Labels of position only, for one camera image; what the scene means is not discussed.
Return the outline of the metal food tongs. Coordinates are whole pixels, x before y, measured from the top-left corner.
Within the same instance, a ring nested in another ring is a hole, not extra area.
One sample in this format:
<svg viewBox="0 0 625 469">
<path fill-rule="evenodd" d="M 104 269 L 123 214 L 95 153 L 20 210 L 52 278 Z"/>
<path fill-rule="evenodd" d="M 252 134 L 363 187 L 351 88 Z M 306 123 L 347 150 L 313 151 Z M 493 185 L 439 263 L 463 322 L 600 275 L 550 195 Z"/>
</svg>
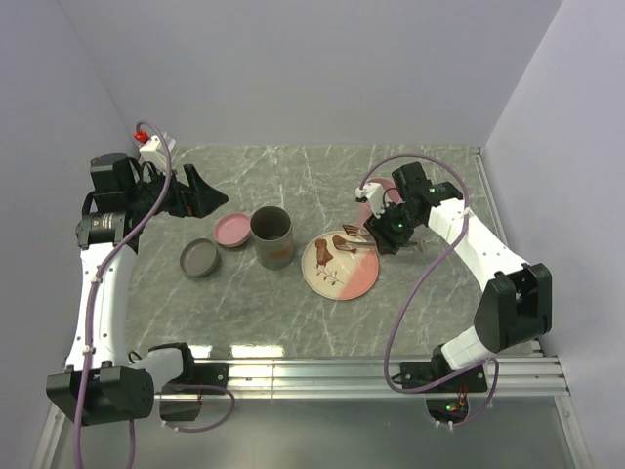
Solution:
<svg viewBox="0 0 625 469">
<path fill-rule="evenodd" d="M 372 234 L 370 234 L 364 228 L 359 228 L 354 225 L 343 225 L 343 234 L 340 235 L 345 238 L 355 248 L 376 248 L 377 243 Z"/>
</svg>

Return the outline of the red chicken drumstick toy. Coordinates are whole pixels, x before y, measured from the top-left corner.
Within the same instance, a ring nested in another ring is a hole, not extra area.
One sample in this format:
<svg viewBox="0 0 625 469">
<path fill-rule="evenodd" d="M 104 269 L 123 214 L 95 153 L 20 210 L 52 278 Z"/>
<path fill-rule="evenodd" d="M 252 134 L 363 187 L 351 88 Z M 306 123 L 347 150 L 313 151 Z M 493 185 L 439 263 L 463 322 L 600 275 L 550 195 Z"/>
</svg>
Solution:
<svg viewBox="0 0 625 469">
<path fill-rule="evenodd" d="M 340 235 L 332 236 L 332 243 L 337 251 L 350 252 L 355 254 L 357 249 L 353 247 L 345 238 Z"/>
</svg>

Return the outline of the brown meat rib toy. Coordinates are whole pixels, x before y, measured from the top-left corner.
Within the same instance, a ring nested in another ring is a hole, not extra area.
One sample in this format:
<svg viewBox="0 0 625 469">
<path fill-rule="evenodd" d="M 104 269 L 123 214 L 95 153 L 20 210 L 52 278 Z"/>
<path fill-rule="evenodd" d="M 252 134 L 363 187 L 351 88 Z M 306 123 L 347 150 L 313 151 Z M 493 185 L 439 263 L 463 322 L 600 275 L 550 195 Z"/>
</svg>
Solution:
<svg viewBox="0 0 625 469">
<path fill-rule="evenodd" d="M 318 238 L 314 242 L 316 249 L 316 264 L 318 266 L 326 266 L 328 262 L 333 259 L 333 255 L 330 253 L 328 243 L 325 238 Z"/>
</svg>

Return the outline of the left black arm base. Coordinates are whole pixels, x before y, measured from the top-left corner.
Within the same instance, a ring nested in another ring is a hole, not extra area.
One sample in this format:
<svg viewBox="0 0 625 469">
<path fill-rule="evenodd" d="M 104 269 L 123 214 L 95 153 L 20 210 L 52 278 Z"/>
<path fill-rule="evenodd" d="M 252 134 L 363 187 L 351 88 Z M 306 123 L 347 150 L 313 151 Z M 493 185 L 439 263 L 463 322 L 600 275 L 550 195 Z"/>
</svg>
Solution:
<svg viewBox="0 0 625 469">
<path fill-rule="evenodd" d="M 201 363 L 191 377 L 169 381 L 160 392 L 159 414 L 167 423 L 194 422 L 200 411 L 208 408 L 210 398 L 230 397 L 226 393 L 229 366 L 225 363 Z"/>
</svg>

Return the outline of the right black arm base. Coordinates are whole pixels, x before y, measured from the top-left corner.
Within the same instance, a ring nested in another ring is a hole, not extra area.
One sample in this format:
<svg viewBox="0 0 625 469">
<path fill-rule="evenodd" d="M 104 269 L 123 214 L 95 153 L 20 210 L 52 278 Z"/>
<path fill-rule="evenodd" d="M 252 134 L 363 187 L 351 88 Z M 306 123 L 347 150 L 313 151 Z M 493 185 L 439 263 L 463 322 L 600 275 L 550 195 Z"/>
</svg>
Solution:
<svg viewBox="0 0 625 469">
<path fill-rule="evenodd" d="M 401 389 L 408 390 L 430 384 L 448 373 L 446 369 L 436 371 L 430 363 L 402 362 L 392 379 Z M 429 390 L 435 396 L 426 399 L 426 409 L 435 423 L 459 424 L 469 417 L 469 395 L 488 390 L 486 374 L 480 365 Z"/>
</svg>

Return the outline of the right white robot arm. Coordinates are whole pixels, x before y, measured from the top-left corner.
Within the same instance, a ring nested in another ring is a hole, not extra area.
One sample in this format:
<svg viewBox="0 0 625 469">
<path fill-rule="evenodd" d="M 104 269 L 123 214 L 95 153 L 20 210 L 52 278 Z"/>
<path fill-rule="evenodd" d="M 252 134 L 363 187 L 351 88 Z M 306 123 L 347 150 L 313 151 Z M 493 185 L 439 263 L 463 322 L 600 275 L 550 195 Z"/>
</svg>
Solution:
<svg viewBox="0 0 625 469">
<path fill-rule="evenodd" d="M 388 201 L 384 188 L 364 178 L 354 195 L 372 210 L 365 229 L 377 252 L 395 255 L 407 245 L 418 227 L 426 227 L 446 248 L 422 273 L 409 293 L 414 298 L 425 280 L 450 254 L 457 255 L 479 284 L 481 297 L 472 325 L 437 346 L 426 375 L 409 385 L 398 385 L 389 365 L 396 334 L 396 319 L 383 357 L 384 379 L 395 392 L 418 394 L 440 388 L 455 389 L 466 373 L 493 362 L 496 355 L 515 345 L 548 334 L 553 328 L 553 277 L 542 263 L 529 264 L 507 247 L 473 212 L 470 192 L 461 176 L 441 162 L 452 181 L 435 183 L 422 166 L 424 154 L 409 154 L 406 164 L 392 174 L 399 203 Z"/>
</svg>

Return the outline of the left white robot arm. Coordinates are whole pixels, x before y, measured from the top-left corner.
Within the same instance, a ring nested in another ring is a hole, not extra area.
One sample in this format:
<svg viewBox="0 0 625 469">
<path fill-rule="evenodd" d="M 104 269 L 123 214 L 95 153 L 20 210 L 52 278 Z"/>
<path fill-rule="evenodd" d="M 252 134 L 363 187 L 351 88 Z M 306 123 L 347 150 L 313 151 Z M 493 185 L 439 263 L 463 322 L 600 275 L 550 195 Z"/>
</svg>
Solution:
<svg viewBox="0 0 625 469">
<path fill-rule="evenodd" d="M 151 348 L 130 363 L 126 344 L 129 283 L 146 217 L 204 218 L 228 202 L 195 167 L 174 174 L 124 153 L 90 162 L 93 189 L 76 227 L 82 291 L 75 337 L 64 370 L 48 376 L 50 401 L 78 427 L 143 419 L 166 386 L 191 390 L 198 370 L 185 342 Z"/>
</svg>

